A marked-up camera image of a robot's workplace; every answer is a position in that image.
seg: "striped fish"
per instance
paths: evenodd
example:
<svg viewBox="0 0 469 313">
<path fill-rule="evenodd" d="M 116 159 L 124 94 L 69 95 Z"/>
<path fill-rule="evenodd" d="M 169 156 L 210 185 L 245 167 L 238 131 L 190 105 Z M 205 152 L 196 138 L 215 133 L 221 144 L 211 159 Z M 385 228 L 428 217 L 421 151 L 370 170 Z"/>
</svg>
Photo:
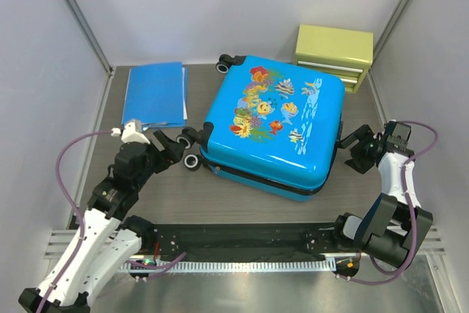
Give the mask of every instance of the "striped fish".
<svg viewBox="0 0 469 313">
<path fill-rule="evenodd" d="M 288 137 L 290 138 L 290 141 L 293 143 L 298 143 L 298 141 L 303 142 L 303 135 L 299 133 L 297 129 L 294 129 L 293 131 L 291 131 Z"/>
<path fill-rule="evenodd" d="M 282 82 L 278 82 L 275 87 L 276 91 L 284 93 L 286 95 L 293 95 L 295 93 L 295 88 L 293 88 L 292 82 L 288 78 Z"/>
</svg>

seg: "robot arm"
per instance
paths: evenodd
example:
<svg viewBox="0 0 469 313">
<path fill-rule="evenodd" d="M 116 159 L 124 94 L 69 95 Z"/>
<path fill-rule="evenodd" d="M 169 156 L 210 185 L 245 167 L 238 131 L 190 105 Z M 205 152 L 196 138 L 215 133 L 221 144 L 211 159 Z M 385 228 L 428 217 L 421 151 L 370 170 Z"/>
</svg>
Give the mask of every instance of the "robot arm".
<svg viewBox="0 0 469 313">
<path fill-rule="evenodd" d="M 384 133 L 374 135 L 368 125 L 364 125 L 341 141 L 341 148 L 351 148 L 352 159 L 346 162 L 354 170 L 364 174 L 376 165 L 381 174 L 382 190 L 377 200 L 363 219 L 349 213 L 336 220 L 333 236 L 339 245 L 356 248 L 376 259 L 398 268 L 406 259 L 411 246 L 412 228 L 410 212 L 417 220 L 417 248 L 420 247 L 429 231 L 433 216 L 421 208 L 413 187 L 413 161 L 405 171 L 407 190 L 402 188 L 401 169 L 413 151 L 407 148 L 410 126 L 396 121 L 385 125 Z M 404 192 L 412 200 L 413 209 L 409 209 Z M 398 224 L 406 231 L 404 235 L 388 229 L 391 224 Z"/>
<path fill-rule="evenodd" d="M 113 129 L 113 136 L 119 132 Z M 37 288 L 23 291 L 19 302 L 27 312 L 36 312 L 45 295 L 47 302 L 41 312 L 89 312 L 97 294 L 117 269 L 133 254 L 152 248 L 156 242 L 150 222 L 133 216 L 120 224 L 148 179 L 181 161 L 186 146 L 160 130 L 142 133 L 139 122 L 134 120 L 126 124 L 122 141 L 108 175 L 95 187 L 88 202 L 80 249 L 64 275 L 53 284 L 80 240 L 77 231 L 47 278 Z M 118 228 L 110 246 L 99 254 L 109 235 Z"/>
</svg>

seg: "gray floor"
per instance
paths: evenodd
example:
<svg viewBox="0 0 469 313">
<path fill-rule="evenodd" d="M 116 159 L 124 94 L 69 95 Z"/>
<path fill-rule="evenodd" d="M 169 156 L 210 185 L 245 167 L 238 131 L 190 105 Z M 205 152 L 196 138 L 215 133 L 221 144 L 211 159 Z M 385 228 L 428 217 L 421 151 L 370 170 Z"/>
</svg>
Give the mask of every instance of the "gray floor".
<svg viewBox="0 0 469 313">
<path fill-rule="evenodd" d="M 361 260 L 360 279 L 385 278 Z M 425 257 L 395 282 L 378 287 L 322 273 L 168 275 L 147 283 L 115 276 L 92 307 L 102 313 L 443 313 Z"/>
<path fill-rule="evenodd" d="M 188 65 L 188 125 L 201 128 L 209 107 L 223 81 L 215 65 Z M 119 126 L 122 117 L 129 67 L 119 67 L 111 84 L 101 130 Z M 343 136 L 362 124 L 381 129 L 369 84 L 365 81 L 356 95 L 347 94 L 343 110 Z M 180 129 L 166 129 L 172 138 Z M 92 189 L 113 163 L 120 140 L 99 137 L 89 167 L 81 207 Z M 206 169 L 190 172 L 182 164 L 153 177 L 129 212 L 153 223 L 272 223 L 334 221 L 344 212 L 364 216 L 380 194 L 381 180 L 376 168 L 365 175 L 344 165 L 348 151 L 339 150 L 325 187 L 311 200 L 297 203 L 258 191 L 221 177 Z"/>
</svg>

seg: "yellow box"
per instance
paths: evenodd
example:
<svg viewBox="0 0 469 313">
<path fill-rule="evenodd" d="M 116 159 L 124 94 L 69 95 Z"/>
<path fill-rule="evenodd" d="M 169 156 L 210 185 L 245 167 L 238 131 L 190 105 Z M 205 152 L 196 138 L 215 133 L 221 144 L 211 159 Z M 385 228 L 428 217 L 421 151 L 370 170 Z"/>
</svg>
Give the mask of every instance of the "yellow box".
<svg viewBox="0 0 469 313">
<path fill-rule="evenodd" d="M 300 25 L 295 64 L 334 74 L 356 93 L 373 63 L 371 32 Z"/>
</svg>

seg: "white wall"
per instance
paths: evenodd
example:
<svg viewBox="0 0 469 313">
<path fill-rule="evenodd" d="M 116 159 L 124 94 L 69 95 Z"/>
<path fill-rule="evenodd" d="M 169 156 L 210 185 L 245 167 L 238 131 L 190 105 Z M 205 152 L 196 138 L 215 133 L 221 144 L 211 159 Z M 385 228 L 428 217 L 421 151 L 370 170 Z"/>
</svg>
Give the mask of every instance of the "white wall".
<svg viewBox="0 0 469 313">
<path fill-rule="evenodd" d="M 78 0 L 113 65 L 215 62 L 220 54 L 290 60 L 298 25 L 374 32 L 398 0 Z"/>
<path fill-rule="evenodd" d="M 469 0 L 413 0 L 374 64 L 387 118 L 440 131 L 436 150 L 417 161 L 416 191 L 435 215 L 469 312 Z M 414 130 L 416 149 L 429 134 Z"/>
<path fill-rule="evenodd" d="M 0 0 L 0 311 L 23 312 L 45 247 L 70 207 L 54 178 L 60 149 L 89 132 L 106 74 L 63 0 Z M 64 160 L 73 188 L 84 146 Z"/>
</svg>

